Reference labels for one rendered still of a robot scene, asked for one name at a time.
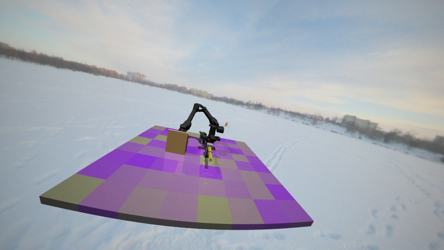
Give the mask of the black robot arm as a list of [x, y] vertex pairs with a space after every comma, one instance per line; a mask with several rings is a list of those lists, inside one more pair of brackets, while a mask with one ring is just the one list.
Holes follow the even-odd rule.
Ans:
[[[199, 107], [201, 107], [202, 109], [199, 109]], [[178, 131], [181, 132], [187, 132], [187, 130], [190, 129], [191, 127], [191, 121], [193, 120], [193, 117], [195, 116], [196, 112], [204, 112], [204, 114], [207, 116], [207, 118], [209, 119], [209, 126], [210, 126], [210, 131], [211, 132], [215, 132], [217, 129], [217, 132], [219, 133], [223, 133], [224, 132], [224, 127], [223, 126], [219, 126], [218, 121], [212, 117], [212, 115], [209, 113], [209, 111], [207, 110], [207, 108], [205, 106], [202, 106], [201, 104], [194, 104], [193, 106], [193, 110], [190, 113], [188, 119], [186, 121], [184, 121], [183, 124], [180, 124], [180, 128]], [[213, 135], [209, 135], [209, 139], [210, 141], [217, 141], [217, 136], [215, 136], [215, 134]]]

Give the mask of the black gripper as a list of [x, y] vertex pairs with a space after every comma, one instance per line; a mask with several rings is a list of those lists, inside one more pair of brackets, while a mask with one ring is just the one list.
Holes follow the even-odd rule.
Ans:
[[[211, 131], [209, 131], [209, 135], [213, 135], [213, 134], [215, 134], [215, 132], [211, 132]], [[203, 139], [203, 140], [206, 140], [206, 143], [208, 143], [208, 138], [209, 138], [209, 135], [208, 136], [206, 136], [206, 135], [201, 135], [201, 138]], [[217, 137], [217, 141], [220, 141], [220, 137]]]

